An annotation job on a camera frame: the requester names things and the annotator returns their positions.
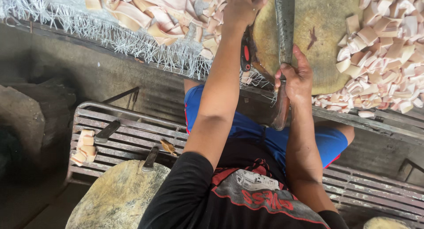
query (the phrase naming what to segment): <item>wooden handle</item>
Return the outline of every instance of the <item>wooden handle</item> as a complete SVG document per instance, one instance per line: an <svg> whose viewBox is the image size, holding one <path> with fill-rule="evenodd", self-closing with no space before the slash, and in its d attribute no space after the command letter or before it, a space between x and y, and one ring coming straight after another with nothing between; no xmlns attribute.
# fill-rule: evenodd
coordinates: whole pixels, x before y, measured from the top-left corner
<svg viewBox="0 0 424 229"><path fill-rule="evenodd" d="M277 107L276 116L271 126L277 131L281 131L286 126L290 106L290 99L286 94L286 82L281 81L281 86L278 89L277 102L275 105Z"/></svg>

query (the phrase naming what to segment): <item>cutting board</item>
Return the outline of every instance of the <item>cutting board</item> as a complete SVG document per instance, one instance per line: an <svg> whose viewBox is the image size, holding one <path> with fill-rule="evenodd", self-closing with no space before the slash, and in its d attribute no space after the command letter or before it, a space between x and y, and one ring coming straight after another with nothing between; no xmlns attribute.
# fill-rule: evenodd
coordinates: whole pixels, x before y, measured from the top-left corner
<svg viewBox="0 0 424 229"><path fill-rule="evenodd" d="M338 72L335 67L340 50L337 43L346 34L347 17L358 14L359 19L362 19L363 11L358 8L358 4L359 0L295 0L294 42L306 54L314 71L313 95L336 92L350 79L350 76ZM265 10L275 9L273 0L267 5L272 6L264 7ZM256 45L263 45L264 51L278 50L276 34L258 35L262 36L261 39L255 39L255 28L261 28L266 32L276 26L275 15L270 15L269 12L266 17L260 15L261 13L257 17L257 20L261 21L260 26L255 26L257 24L255 21L253 27L253 41ZM273 76L277 69L273 67L267 71Z"/></svg>
<svg viewBox="0 0 424 229"><path fill-rule="evenodd" d="M153 196L171 169L154 164L141 170L144 161L124 161L100 176L72 211L66 224L73 228L137 228Z"/></svg>

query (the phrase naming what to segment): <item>blue shorts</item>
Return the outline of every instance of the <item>blue shorts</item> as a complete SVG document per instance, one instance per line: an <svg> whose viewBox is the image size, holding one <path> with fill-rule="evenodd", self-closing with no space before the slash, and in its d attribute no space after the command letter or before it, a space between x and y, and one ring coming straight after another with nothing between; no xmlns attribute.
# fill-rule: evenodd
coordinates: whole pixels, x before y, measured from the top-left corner
<svg viewBox="0 0 424 229"><path fill-rule="evenodd" d="M204 85L192 87L188 90L184 99L188 134L190 134L190 131L193 128L197 112L199 111L200 98L202 97L203 88ZM285 127L282 131L276 131L273 128L265 128L236 111L228 138L236 137L262 140L265 135L265 144L284 170L289 129L289 127ZM331 162L338 159L340 153L346 149L348 145L346 136L343 133L335 128L326 126L315 127L315 140L321 156L322 164L326 167Z"/></svg>

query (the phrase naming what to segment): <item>pile of pork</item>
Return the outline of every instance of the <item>pile of pork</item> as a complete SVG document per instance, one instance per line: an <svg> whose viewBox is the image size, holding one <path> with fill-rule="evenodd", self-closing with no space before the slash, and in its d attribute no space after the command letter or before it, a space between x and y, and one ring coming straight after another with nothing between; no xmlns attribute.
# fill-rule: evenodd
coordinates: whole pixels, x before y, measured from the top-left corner
<svg viewBox="0 0 424 229"><path fill-rule="evenodd" d="M424 0L360 0L359 7L362 29L358 15L347 18L347 35L338 43L336 68L352 79L312 103L339 113L354 107L402 113L423 107Z"/></svg>
<svg viewBox="0 0 424 229"><path fill-rule="evenodd" d="M137 31L145 28L159 45L184 38L193 23L194 39L202 42L201 55L212 59L221 40L226 0L203 0L209 6L196 15L196 0L103 0L103 7L119 20L119 25ZM102 0L85 0L88 9L102 9ZM203 31L207 34L202 40Z"/></svg>

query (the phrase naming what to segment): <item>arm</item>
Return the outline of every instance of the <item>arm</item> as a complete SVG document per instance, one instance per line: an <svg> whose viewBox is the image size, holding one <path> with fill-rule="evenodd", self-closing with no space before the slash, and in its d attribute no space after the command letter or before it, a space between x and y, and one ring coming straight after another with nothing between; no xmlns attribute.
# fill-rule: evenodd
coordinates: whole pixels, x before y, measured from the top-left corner
<svg viewBox="0 0 424 229"><path fill-rule="evenodd" d="M240 91L240 46L243 32L267 0L227 0L222 39L184 152L207 158L215 169L230 132Z"/></svg>
<svg viewBox="0 0 424 229"><path fill-rule="evenodd" d="M291 124L286 149L286 176L293 194L315 212L337 212L322 186L322 162L315 142L312 119L312 69L297 45L293 47L298 68L282 64L276 74L275 89L280 86L279 77L287 78L286 92L291 103Z"/></svg>

